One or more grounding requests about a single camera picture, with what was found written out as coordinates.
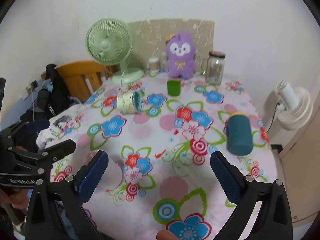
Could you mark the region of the person left hand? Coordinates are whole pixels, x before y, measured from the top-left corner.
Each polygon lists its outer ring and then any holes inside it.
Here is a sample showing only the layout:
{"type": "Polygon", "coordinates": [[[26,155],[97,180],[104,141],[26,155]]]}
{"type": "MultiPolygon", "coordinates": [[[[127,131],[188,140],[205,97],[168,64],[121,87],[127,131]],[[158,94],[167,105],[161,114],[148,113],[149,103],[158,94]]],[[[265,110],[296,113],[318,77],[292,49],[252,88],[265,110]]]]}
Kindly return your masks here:
{"type": "Polygon", "coordinates": [[[2,189],[0,189],[0,201],[1,203],[11,204],[13,208],[19,210],[25,210],[29,203],[27,196],[28,189],[14,189],[14,193],[7,195],[2,189]]]}

